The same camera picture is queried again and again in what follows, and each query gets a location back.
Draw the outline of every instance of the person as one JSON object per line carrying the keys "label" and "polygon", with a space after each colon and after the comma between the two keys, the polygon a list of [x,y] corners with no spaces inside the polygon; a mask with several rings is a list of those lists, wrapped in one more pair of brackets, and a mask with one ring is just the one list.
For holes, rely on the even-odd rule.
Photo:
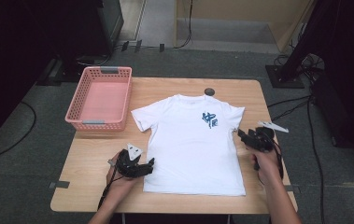
{"label": "person", "polygon": [[[252,164],[257,162],[260,166],[260,169],[258,170],[258,176],[261,182],[264,184],[264,189],[266,190],[267,206],[272,223],[302,223],[293,207],[290,196],[286,192],[284,184],[282,183],[282,179],[278,170],[276,153],[273,150],[268,153],[263,153],[248,146],[246,146],[246,149],[252,153]],[[118,155],[119,153],[113,157],[113,163],[116,163]],[[109,183],[110,178],[114,173],[114,169],[114,166],[110,167],[106,175],[107,183]],[[122,202],[122,200],[131,191],[133,186],[140,180],[140,178],[142,178],[120,177],[121,174],[116,172],[115,179],[118,180],[112,183],[111,188],[109,189],[109,192],[102,203],[102,206],[92,217],[89,224],[109,223],[119,203]]]}

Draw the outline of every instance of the basket handle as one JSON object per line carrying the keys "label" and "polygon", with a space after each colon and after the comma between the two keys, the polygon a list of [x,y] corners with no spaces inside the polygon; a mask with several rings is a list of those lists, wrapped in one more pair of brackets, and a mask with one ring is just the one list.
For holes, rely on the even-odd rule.
{"label": "basket handle", "polygon": [[101,125],[105,124],[105,121],[103,119],[85,119],[82,121],[82,124]]}
{"label": "basket handle", "polygon": [[117,74],[119,72],[119,68],[115,66],[101,66],[100,69],[104,74]]}

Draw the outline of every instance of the t-shirt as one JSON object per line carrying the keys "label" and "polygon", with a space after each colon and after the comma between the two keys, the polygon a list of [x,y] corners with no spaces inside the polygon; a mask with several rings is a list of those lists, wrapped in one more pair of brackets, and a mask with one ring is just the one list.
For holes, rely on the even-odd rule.
{"label": "t-shirt", "polygon": [[144,191],[245,195],[233,132],[244,107],[212,96],[174,95],[132,111],[141,132],[151,129]]}

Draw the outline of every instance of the gray carpet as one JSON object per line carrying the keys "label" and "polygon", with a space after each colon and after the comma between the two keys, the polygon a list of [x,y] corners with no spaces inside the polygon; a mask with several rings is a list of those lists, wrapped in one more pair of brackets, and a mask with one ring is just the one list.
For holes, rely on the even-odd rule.
{"label": "gray carpet", "polygon": [[[273,89],[264,66],[274,54],[200,50],[133,49],[115,52],[107,65],[131,66],[134,77],[204,77],[257,79],[267,104],[309,94],[303,90]],[[58,213],[50,209],[54,189],[63,169],[75,130],[64,121],[77,83],[59,87],[34,86],[23,99],[37,118],[34,129],[9,152],[0,156],[0,223],[86,223],[93,213]],[[297,105],[270,108],[271,117]],[[320,223],[319,169],[311,145],[306,106],[276,123],[290,129],[277,133],[283,147],[290,181],[296,192],[304,223]],[[333,147],[319,109],[310,106],[315,142],[321,161],[325,191],[326,223],[354,223],[354,148]],[[0,151],[13,145],[29,130],[32,111],[20,104],[0,130]],[[268,216],[234,216],[236,223],[267,223]]]}

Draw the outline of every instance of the black stand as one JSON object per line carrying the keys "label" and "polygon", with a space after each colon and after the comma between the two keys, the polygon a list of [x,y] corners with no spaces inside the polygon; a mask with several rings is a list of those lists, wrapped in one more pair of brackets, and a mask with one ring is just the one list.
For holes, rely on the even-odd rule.
{"label": "black stand", "polygon": [[267,76],[269,76],[274,88],[304,89],[304,84],[299,77],[294,77],[292,80],[281,82],[281,66],[266,65],[265,68],[267,71]]}

